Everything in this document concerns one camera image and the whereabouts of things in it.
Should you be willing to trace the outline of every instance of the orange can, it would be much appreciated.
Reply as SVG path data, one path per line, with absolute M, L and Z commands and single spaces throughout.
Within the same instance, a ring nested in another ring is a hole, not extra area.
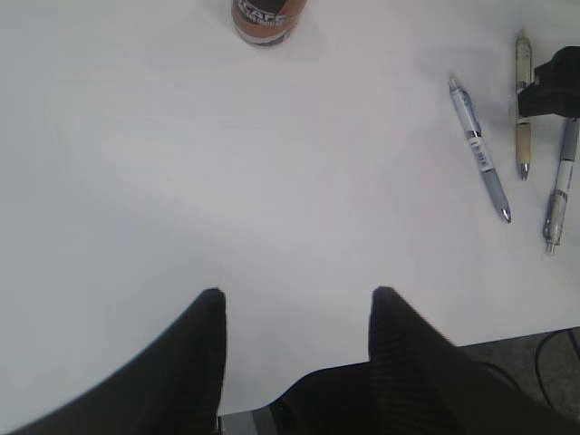
M 237 32 L 256 45 L 280 44 L 294 30 L 306 0 L 233 0 Z

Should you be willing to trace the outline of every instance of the floor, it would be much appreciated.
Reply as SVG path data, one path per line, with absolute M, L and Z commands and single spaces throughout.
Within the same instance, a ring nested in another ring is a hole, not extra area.
M 580 330 L 574 331 L 580 342 Z M 464 347 L 473 360 L 492 363 L 517 382 L 522 391 L 546 404 L 535 372 L 535 353 L 548 333 Z M 539 358 L 546 393 L 555 410 L 580 420 L 580 355 L 576 355 L 568 335 L 561 333 L 546 342 Z M 224 416 L 227 435 L 285 435 L 276 431 L 272 408 Z
M 580 331 L 574 332 L 580 340 Z M 473 360 L 494 363 L 506 370 L 522 390 L 546 403 L 534 370 L 534 353 L 547 333 L 463 348 Z M 561 333 L 546 343 L 539 368 L 546 392 L 558 412 L 580 420 L 580 357 L 566 335 Z

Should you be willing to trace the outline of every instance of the silver pen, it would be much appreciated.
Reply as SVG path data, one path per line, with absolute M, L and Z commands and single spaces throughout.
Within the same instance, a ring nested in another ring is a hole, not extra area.
M 544 225 L 544 237 L 546 238 L 546 251 L 552 256 L 556 247 L 560 245 L 562 230 L 564 228 L 564 214 L 568 203 L 568 192 L 572 182 L 572 172 L 576 148 L 578 146 L 578 131 L 580 124 L 578 119 L 565 121 L 564 138 L 560 151 L 560 166 L 556 178 L 556 189 L 550 199 L 550 208 L 547 212 L 546 224 Z
M 520 93 L 533 81 L 532 45 L 522 30 L 516 40 L 516 91 Z M 532 163 L 532 129 L 527 118 L 518 114 L 516 124 L 516 158 L 519 174 L 527 179 Z
M 453 75 L 449 77 L 449 94 L 455 105 L 461 126 L 468 138 L 471 150 L 475 155 L 479 172 L 488 189 L 491 202 L 499 215 L 509 223 L 511 222 L 511 210 L 509 209 L 508 199 L 504 189 L 501 187 L 498 173 L 493 166 L 486 144 L 481 137 L 481 127 L 479 127 L 478 118 L 473 111 L 471 99 L 467 91 Z

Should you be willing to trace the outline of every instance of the beige pen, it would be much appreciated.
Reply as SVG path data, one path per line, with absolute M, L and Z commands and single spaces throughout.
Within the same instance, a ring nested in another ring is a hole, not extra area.
M 516 40 L 516 91 L 520 93 L 532 82 L 532 46 L 522 30 Z M 527 179 L 532 160 L 532 129 L 527 118 L 517 116 L 516 157 L 519 174 Z

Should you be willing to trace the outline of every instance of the cable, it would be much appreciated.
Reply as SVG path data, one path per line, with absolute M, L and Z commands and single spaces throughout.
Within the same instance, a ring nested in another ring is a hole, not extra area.
M 485 361 L 477 361 L 477 365 L 480 365 L 484 369 L 491 370 L 492 372 L 499 373 L 501 376 L 506 378 L 506 380 L 512 385 L 512 387 L 514 387 L 519 392 L 524 392 L 522 390 L 522 387 L 519 386 L 519 383 L 517 383 L 517 381 L 514 379 L 514 377 L 511 374 L 509 374 L 506 370 L 499 367 L 498 365 L 492 364 L 491 362 L 485 362 Z
M 544 346 L 550 340 L 552 340 L 554 337 L 558 336 L 559 334 L 565 333 L 566 331 L 570 331 L 570 330 L 566 330 L 565 329 L 565 330 L 562 330 L 562 331 L 555 331 L 553 333 L 549 333 L 546 337 L 544 337 L 542 339 L 542 341 L 540 342 L 540 344 L 537 346 L 536 352 L 534 354 L 534 369 L 536 370 L 537 384 L 540 387 L 540 391 L 542 392 L 542 395 L 544 396 L 544 399 L 546 400 L 546 403 L 552 409 L 554 409 L 554 405 L 552 404 L 552 401 L 550 401 L 550 398 L 547 395 L 546 387 L 544 386 L 544 381 L 542 381 L 542 374 L 540 373 L 540 354 L 542 353 L 542 349 L 544 348 Z

